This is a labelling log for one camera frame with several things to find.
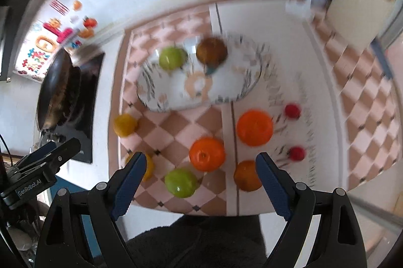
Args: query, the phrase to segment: checkered mat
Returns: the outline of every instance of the checkered mat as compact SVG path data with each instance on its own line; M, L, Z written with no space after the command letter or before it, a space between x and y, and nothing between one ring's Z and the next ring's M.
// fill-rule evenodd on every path
M396 93L370 48L359 53L348 46L324 15L316 15L312 26L339 87L349 143L348 188L353 189L401 157Z
M124 167L128 153L134 151L153 155L155 163L154 175L141 183L134 204L185 214L226 215L225 172L218 169L202 173L189 161L189 149L195 140L203 135L222 139L220 107L151 112L138 101L136 89L141 64L152 51L211 31L209 8L202 6L165 16L130 32L120 100L122 111L139 119L139 128L136 133L119 139L120 168ZM175 167L186 167L199 179L200 187L193 196L180 199L167 191L164 176Z

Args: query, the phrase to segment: white countertop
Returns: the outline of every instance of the white countertop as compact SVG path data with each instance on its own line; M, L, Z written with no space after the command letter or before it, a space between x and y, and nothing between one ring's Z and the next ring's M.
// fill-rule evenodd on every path
M108 125L116 60L123 40L120 33L99 46L105 53L99 74L92 128L92 164L69 160L57 176L83 189L92 189L97 183L109 180Z

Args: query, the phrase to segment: metal screw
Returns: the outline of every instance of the metal screw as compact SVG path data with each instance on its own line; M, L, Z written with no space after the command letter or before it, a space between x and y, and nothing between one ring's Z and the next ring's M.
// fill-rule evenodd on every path
M101 191L103 189L106 189L106 186L107 184L105 182L101 182L97 184L96 188Z
M60 189L60 190L57 191L57 195L58 195L58 196L63 196L63 195L65 195L66 193L67 193L67 190L66 190L66 189Z
M340 196L345 196L346 195L346 191L341 189L341 188L337 188L336 189L336 193Z
M306 190L306 184L301 183L301 182L296 183L295 187L296 187L297 189L299 189L300 191Z

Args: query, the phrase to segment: red radish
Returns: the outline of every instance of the red radish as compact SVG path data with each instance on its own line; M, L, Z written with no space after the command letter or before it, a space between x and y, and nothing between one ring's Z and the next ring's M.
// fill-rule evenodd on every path
M94 28L98 25L98 22L94 18L85 18L83 25L87 28Z
M287 154L292 161L302 161L306 156L306 151L302 146L293 146Z
M301 117L301 107L297 103L289 103L285 106L284 113L290 119L299 119Z

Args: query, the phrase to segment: utensil holder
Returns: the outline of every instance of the utensil holder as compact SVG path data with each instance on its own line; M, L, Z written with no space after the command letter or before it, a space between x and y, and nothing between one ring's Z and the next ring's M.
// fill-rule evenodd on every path
M394 7L390 0L333 0L327 20L359 53L382 29Z

